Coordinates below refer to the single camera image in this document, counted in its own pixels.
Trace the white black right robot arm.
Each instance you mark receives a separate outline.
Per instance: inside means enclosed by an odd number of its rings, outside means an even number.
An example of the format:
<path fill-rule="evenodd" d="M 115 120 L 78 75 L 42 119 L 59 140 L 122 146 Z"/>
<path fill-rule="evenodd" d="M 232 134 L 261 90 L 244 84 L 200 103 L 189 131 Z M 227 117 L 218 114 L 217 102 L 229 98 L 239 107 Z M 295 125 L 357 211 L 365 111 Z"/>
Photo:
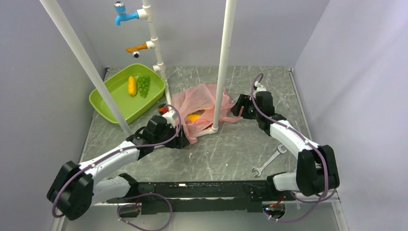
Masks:
<path fill-rule="evenodd" d="M 296 191 L 311 196 L 339 187 L 332 147 L 312 142 L 294 129 L 284 116 L 275 112 L 270 92 L 258 92 L 254 98 L 241 94 L 231 112 L 234 116 L 256 120 L 262 131 L 278 140 L 297 159 L 294 173 L 282 172 L 267 177 L 265 193 L 269 199 L 276 200 L 284 192 Z"/>

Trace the pink plastic bag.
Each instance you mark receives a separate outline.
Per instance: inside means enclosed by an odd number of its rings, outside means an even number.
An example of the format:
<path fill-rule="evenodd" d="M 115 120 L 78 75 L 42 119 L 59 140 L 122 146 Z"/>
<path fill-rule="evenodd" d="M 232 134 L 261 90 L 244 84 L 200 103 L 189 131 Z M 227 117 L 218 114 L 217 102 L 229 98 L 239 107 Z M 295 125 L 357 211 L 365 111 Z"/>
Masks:
<path fill-rule="evenodd" d="M 216 84 L 202 83 L 172 95 L 172 105 L 180 113 L 185 135 L 191 144 L 197 142 L 199 132 L 214 122 L 216 91 Z M 200 114 L 201 117 L 191 123 L 188 114 Z"/>

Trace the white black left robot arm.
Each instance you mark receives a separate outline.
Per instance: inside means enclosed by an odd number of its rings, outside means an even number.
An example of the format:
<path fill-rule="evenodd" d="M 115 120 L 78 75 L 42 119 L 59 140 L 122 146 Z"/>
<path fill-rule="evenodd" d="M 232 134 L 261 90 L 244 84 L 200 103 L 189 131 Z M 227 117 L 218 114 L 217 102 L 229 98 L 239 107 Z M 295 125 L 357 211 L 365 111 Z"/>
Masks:
<path fill-rule="evenodd" d="M 47 199 L 52 202 L 52 215 L 75 220 L 102 201 L 114 198 L 134 201 L 141 190 L 133 177 L 129 174 L 120 174 L 110 180 L 106 177 L 152 153 L 157 146 L 182 149 L 188 145 L 182 122 L 174 110 L 155 115 L 146 126 L 114 149 L 89 161 L 63 164 L 47 192 Z"/>

